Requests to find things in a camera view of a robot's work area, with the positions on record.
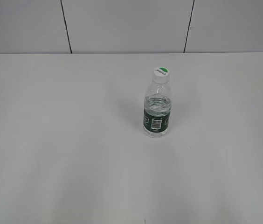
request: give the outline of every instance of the water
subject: water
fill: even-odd
[[[155,117],[166,116],[171,111],[171,108],[171,100],[163,95],[154,94],[146,97],[144,101],[144,109],[147,111],[148,114]],[[160,133],[153,133],[148,131],[144,126],[143,128],[146,133],[153,138],[164,136],[168,131],[168,129],[166,129]]]

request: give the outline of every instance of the white wall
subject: white wall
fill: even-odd
[[[263,0],[196,0],[186,52],[263,51]]]
[[[69,53],[58,0],[0,0],[0,53]]]
[[[73,53],[183,52],[193,0],[62,0]],[[196,0],[186,52],[263,51],[263,0]],[[60,0],[0,0],[0,53],[69,53]]]
[[[193,0],[62,0],[73,52],[183,52]]]

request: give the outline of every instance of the barcode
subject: barcode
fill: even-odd
[[[152,119],[151,128],[159,130],[161,128],[161,120],[153,120]]]

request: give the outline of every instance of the clear plastic bottle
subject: clear plastic bottle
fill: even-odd
[[[148,136],[159,138],[167,133],[171,99],[168,69],[162,67],[154,69],[152,82],[148,86],[144,100],[143,128]]]

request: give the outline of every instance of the green logo on cap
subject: green logo on cap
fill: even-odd
[[[161,70],[163,70],[164,72],[168,72],[168,69],[165,69],[165,68],[159,68]]]

